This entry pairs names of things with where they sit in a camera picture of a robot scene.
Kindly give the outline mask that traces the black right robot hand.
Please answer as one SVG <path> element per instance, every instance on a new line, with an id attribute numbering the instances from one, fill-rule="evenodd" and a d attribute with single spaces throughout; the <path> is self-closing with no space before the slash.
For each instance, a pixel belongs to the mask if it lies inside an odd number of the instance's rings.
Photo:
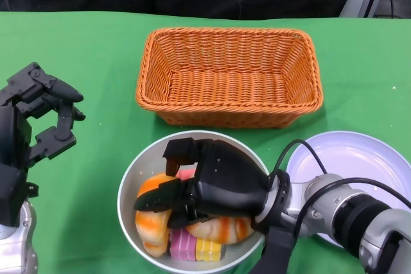
<path id="1" fill-rule="evenodd" d="M 263 210 L 268 175 L 233 145 L 212 139 L 173 139 L 163 157 L 171 180 L 137 197 L 135 210 L 170 210 L 170 228 L 221 216 L 253 218 Z"/>

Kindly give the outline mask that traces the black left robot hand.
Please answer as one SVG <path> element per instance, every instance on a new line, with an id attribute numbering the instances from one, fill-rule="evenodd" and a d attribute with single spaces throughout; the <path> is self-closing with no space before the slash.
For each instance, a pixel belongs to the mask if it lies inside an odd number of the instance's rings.
<path id="1" fill-rule="evenodd" d="M 74 146 L 74 122 L 85 119 L 74 104 L 82 100 L 79 91 L 47 74 L 36 62 L 7 79 L 7 86 L 1 89 L 1 163 L 27 170 Z M 31 146 L 28 119 L 38 119 L 50 111 L 57 113 L 57 124 L 36 135 Z"/>

